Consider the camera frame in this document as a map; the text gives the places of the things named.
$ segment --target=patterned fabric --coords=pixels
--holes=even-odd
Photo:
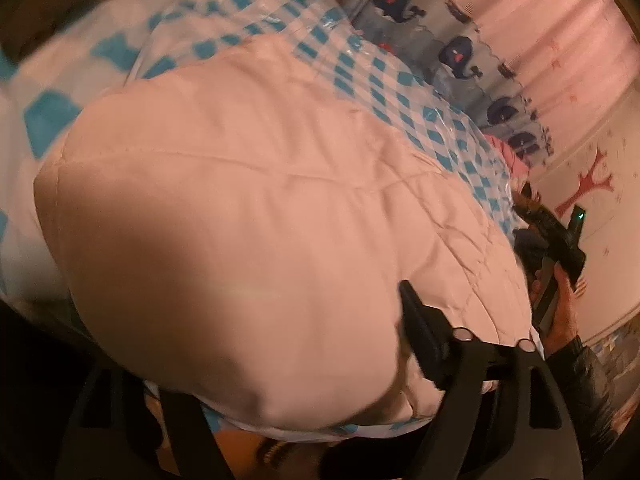
[[[407,63],[530,167],[571,150],[640,68],[613,0],[343,0],[364,38]]]
[[[359,37],[334,0],[108,0],[20,66],[0,57],[2,294],[65,297],[38,227],[32,185],[42,157],[88,102],[109,88],[266,33],[281,33],[338,94],[369,107],[403,131],[416,150],[457,174],[486,214],[511,234],[516,220],[498,153],[465,114],[404,63]],[[348,426],[330,433],[392,436],[420,424],[362,431]]]

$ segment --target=whale print curtain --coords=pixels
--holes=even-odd
[[[396,54],[529,167],[575,146],[633,81],[640,48],[613,0],[344,0]]]

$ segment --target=person's arm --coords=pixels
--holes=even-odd
[[[610,384],[602,364],[578,336],[575,295],[564,270],[556,265],[559,299],[554,323],[542,339],[546,363],[558,383],[582,455],[587,474],[600,462],[617,438],[612,428],[614,411]],[[535,283],[533,294],[540,292]]]

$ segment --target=white fabric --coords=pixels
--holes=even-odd
[[[36,180],[78,311],[133,372],[258,427],[434,415],[398,281],[529,337],[524,277],[456,174],[260,36],[89,104]]]

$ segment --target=person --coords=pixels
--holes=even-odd
[[[602,364],[578,335],[576,295],[564,269],[556,264],[559,299],[554,322],[542,338],[546,364],[564,398],[580,448],[585,476],[600,462],[617,438],[612,422],[610,384]],[[542,286],[536,273],[530,286],[535,302]],[[482,422],[481,414],[478,424]],[[330,448],[319,466],[321,480],[389,480],[402,478],[429,425],[384,440],[352,438]]]

